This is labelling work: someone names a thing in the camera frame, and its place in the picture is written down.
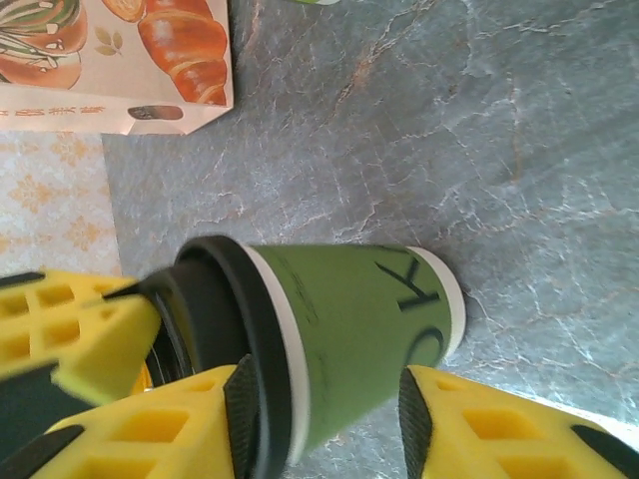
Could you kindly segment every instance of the yellow foam pad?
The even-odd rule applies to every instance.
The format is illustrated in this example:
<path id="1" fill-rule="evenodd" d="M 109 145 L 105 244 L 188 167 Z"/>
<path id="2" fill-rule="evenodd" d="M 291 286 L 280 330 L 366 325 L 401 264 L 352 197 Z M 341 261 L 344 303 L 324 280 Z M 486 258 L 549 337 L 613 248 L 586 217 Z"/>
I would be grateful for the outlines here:
<path id="1" fill-rule="evenodd" d="M 432 421 L 422 479 L 624 477 L 571 430 L 597 424 L 442 371 L 409 370 Z"/>
<path id="2" fill-rule="evenodd" d="M 105 301 L 132 278 L 46 271 L 0 288 L 0 380 L 58 362 L 53 380 L 91 404 L 133 389 L 161 320 L 141 296 Z"/>
<path id="3" fill-rule="evenodd" d="M 32 479 L 234 479 L 222 366 L 64 419 L 85 431 Z"/>

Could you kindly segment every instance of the green leaf illustration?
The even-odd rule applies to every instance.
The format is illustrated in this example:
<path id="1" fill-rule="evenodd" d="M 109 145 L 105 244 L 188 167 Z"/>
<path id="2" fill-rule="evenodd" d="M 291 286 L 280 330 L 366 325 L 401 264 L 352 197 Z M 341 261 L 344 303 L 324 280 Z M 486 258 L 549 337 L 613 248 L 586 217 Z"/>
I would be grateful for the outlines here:
<path id="1" fill-rule="evenodd" d="M 117 50 L 122 48 L 122 35 L 120 35 L 120 32 L 113 34 L 113 46 L 116 47 Z"/>
<path id="2" fill-rule="evenodd" d="M 99 47 L 96 47 L 96 51 L 102 55 L 107 55 L 108 57 L 118 53 L 113 47 L 109 47 L 107 45 L 100 45 Z"/>
<path id="3" fill-rule="evenodd" d="M 111 35 L 102 27 L 96 27 L 96 37 L 100 40 L 100 43 L 104 45 L 111 45 Z"/>

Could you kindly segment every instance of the beige patterned surface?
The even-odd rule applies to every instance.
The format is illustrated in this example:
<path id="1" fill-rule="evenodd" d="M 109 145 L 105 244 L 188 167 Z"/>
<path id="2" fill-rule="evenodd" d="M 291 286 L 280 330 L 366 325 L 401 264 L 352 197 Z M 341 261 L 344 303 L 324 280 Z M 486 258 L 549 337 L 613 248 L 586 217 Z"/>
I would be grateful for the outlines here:
<path id="1" fill-rule="evenodd" d="M 0 133 L 0 274 L 119 274 L 99 135 Z"/>

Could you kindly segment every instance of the croissant illustration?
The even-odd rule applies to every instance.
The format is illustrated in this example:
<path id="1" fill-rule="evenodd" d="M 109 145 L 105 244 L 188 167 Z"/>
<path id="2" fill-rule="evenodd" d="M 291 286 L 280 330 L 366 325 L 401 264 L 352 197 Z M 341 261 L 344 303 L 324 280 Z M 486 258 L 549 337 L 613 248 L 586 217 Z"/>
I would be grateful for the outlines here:
<path id="1" fill-rule="evenodd" d="M 229 41 L 206 0 L 147 0 L 142 43 L 187 102 L 227 105 Z"/>
<path id="2" fill-rule="evenodd" d="M 87 40 L 80 0 L 15 0 L 0 8 L 0 81 L 71 88 Z"/>

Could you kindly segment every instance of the marble countertop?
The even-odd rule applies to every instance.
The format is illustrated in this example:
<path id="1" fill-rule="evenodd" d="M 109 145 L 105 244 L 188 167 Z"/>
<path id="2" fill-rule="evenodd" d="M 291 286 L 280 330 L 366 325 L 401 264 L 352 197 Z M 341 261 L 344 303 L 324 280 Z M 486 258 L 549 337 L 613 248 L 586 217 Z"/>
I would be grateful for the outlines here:
<path id="1" fill-rule="evenodd" d="M 466 295 L 449 370 L 639 424 L 639 3 L 231 3 L 236 109 L 104 139 L 124 271 L 213 232 L 419 244 Z M 289 477 L 403 474 L 388 404 Z"/>

